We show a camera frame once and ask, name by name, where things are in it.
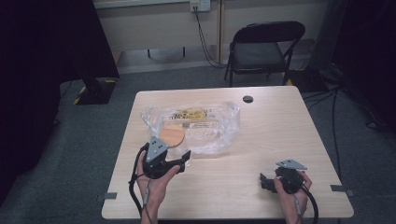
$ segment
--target electrical outlet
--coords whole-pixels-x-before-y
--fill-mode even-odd
[[[194,0],[190,1],[190,11],[210,11],[210,0]]]
[[[200,3],[201,3],[200,0],[190,1],[190,11],[191,12],[201,11]]]
[[[201,0],[200,11],[210,11],[210,0]]]

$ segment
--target wrist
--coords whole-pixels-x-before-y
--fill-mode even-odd
[[[301,224],[302,223],[302,218],[303,217],[287,217],[286,218],[286,223],[287,224]]]
[[[141,224],[157,224],[158,223],[158,206],[150,206],[146,204],[142,209]]]

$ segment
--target wire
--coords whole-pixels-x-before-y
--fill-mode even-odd
[[[216,67],[216,68],[224,68],[225,66],[227,66],[227,64],[218,63],[218,62],[216,62],[216,61],[210,56],[209,51],[207,50],[207,47],[206,47],[205,36],[204,36],[203,31],[202,31],[201,23],[200,23],[199,17],[198,17],[198,11],[196,10],[196,8],[194,9],[194,14],[195,14],[195,18],[197,19],[197,22],[198,22],[199,37],[200,37],[200,39],[201,39],[201,45],[202,45],[202,49],[203,49],[203,51],[204,51],[206,60],[207,60],[207,61],[209,62],[209,64],[212,65],[213,67]]]
[[[131,181],[129,181],[129,193],[131,194],[132,199],[134,200],[134,204],[136,204],[137,210],[139,211],[140,216],[142,216],[142,205],[140,204],[139,200],[134,193],[134,183],[136,182],[137,178],[142,175],[136,174],[137,163],[139,161],[140,155],[145,150],[145,147],[141,147],[139,152],[137,153],[136,159],[134,160],[134,170],[132,172]]]
[[[314,104],[312,104],[311,106],[309,106],[308,111],[310,111],[314,105],[317,105],[317,104],[319,104],[320,102],[323,102],[323,101],[327,100],[327,99],[330,98],[331,96],[332,96],[332,94],[330,93],[329,95],[324,96],[324,97],[318,99],[316,103],[314,103]]]
[[[335,135],[335,100],[337,99],[337,92],[338,89],[335,90],[334,97],[332,99],[332,139],[334,141],[335,157],[337,159],[338,178],[340,178],[341,181],[342,175],[341,175],[340,154],[338,151],[337,137]]]
[[[150,224],[152,224],[152,221],[151,221],[151,217],[149,216],[149,212],[147,210],[147,204],[149,202],[149,182],[151,182],[151,179],[152,178],[150,178],[148,181],[148,186],[146,187],[145,196],[143,198],[143,209],[146,211],[146,215],[148,216],[148,221]]]
[[[305,192],[306,196],[308,196],[309,200],[312,203],[312,206],[314,207],[314,224],[318,223],[318,217],[319,217],[319,210],[318,210],[318,204],[317,201],[315,200],[314,196],[309,192],[309,189],[306,187],[305,184],[302,185],[301,189],[303,192]]]
[[[381,126],[387,126],[386,123],[382,123],[381,121],[379,121],[379,120],[375,117],[375,115],[373,114],[373,112],[372,112],[369,108],[367,108],[366,106],[360,105],[360,104],[355,103],[355,102],[352,102],[352,101],[350,101],[350,100],[348,100],[348,99],[346,99],[346,98],[344,98],[344,97],[342,97],[342,96],[339,96],[339,94],[334,93],[333,91],[332,91],[332,94],[334,94],[335,96],[337,96],[338,98],[340,98],[340,100],[343,100],[343,101],[348,102],[348,103],[350,103],[350,104],[352,104],[352,105],[356,105],[356,106],[359,106],[359,107],[365,109],[365,110],[370,114],[370,116],[373,118],[373,120],[375,121],[375,123],[377,123],[377,124],[379,124],[379,125],[381,125]]]
[[[299,223],[299,221],[301,221],[300,224],[303,224],[303,216],[302,216],[302,211],[301,211],[301,206],[300,206],[300,202],[298,201],[298,198],[296,197],[295,194],[292,194],[294,196],[294,203],[296,205],[296,211],[297,211],[297,221],[296,224]]]
[[[319,96],[319,95],[325,94],[327,92],[329,92],[329,91],[322,91],[322,92],[319,92],[319,93],[316,93],[316,94],[313,94],[313,95],[310,95],[310,96],[305,96],[305,97],[303,97],[303,100],[306,100],[306,99],[309,99],[309,98],[312,98],[312,97],[315,97],[315,96]]]

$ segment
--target chair backrest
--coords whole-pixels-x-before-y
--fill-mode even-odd
[[[233,37],[234,43],[270,43],[299,41],[305,27],[297,21],[272,21],[253,23],[240,29]]]

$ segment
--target power cord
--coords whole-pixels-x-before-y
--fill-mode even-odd
[[[311,201],[312,206],[314,208],[314,224],[318,223],[318,218],[319,218],[319,210],[318,210],[318,204],[317,201],[315,200],[314,196],[311,194],[311,192],[309,192],[309,189],[306,187],[306,185],[302,185],[301,189],[303,190],[303,192],[305,192],[306,196],[308,196],[309,201]]]
[[[139,178],[142,175],[137,175],[136,169],[137,169],[137,163],[139,161],[140,155],[143,153],[145,149],[142,147],[140,148],[139,152],[137,153],[136,159],[134,160],[134,170],[132,172],[131,176],[131,181],[129,181],[129,193],[131,194],[132,199],[134,200],[134,204],[136,204],[137,210],[139,211],[140,216],[142,216],[142,205],[140,204],[139,200],[136,197],[136,194],[134,193],[134,184],[136,183],[137,178]]]
[[[311,106],[309,106],[308,111],[310,111],[314,105],[318,105],[320,102],[323,102],[323,101],[327,100],[328,98],[330,98],[330,97],[332,96],[332,93],[330,92],[330,94],[328,94],[328,95],[326,95],[326,96],[324,96],[324,97],[322,97],[322,98],[320,98],[320,99],[318,99],[318,100],[306,101],[307,99],[313,98],[313,97],[316,97],[316,96],[320,96],[320,95],[323,95],[323,94],[326,94],[326,93],[329,93],[329,92],[330,92],[330,90],[328,90],[328,91],[323,91],[323,92],[319,92],[319,93],[316,93],[316,94],[313,94],[313,95],[304,97],[303,100],[305,101],[306,104],[307,104],[307,103],[310,103],[310,102],[315,102],[314,104],[312,104]]]
[[[343,101],[348,102],[348,103],[350,103],[350,104],[352,104],[352,105],[356,105],[356,106],[359,106],[360,108],[363,108],[364,110],[366,110],[366,111],[370,114],[370,116],[373,118],[373,120],[374,120],[377,124],[379,124],[379,125],[381,125],[381,126],[387,126],[387,124],[380,122],[380,121],[375,117],[375,115],[373,114],[373,112],[372,112],[369,108],[367,108],[366,106],[360,105],[360,104],[355,103],[355,102],[352,102],[352,101],[350,101],[350,100],[348,100],[348,99],[346,99],[346,98],[344,98],[344,97],[342,97],[342,96],[339,96],[339,94],[334,93],[333,91],[332,91],[332,94],[334,94],[334,96],[337,96],[340,100],[343,100]]]
[[[337,171],[338,171],[338,178],[340,178],[340,181],[342,179],[341,175],[341,162],[340,162],[340,154],[338,150],[338,144],[337,144],[337,137],[335,135],[335,100],[337,99],[337,92],[338,89],[335,90],[334,97],[332,99],[332,139],[334,141],[334,149],[335,149],[335,157],[337,159]]]
[[[199,16],[198,16],[198,11],[196,9],[196,7],[193,8],[194,9],[194,14],[195,14],[195,18],[197,19],[198,22],[198,32],[199,32],[199,37],[201,39],[201,45],[202,45],[202,49],[204,51],[205,57],[207,62],[216,68],[224,68],[227,66],[227,64],[224,63],[218,63],[216,62],[209,54],[209,51],[207,50],[207,46],[206,46],[206,42],[205,42],[205,36],[204,36],[204,32],[202,31],[202,27],[201,27],[201,23],[199,21]]]

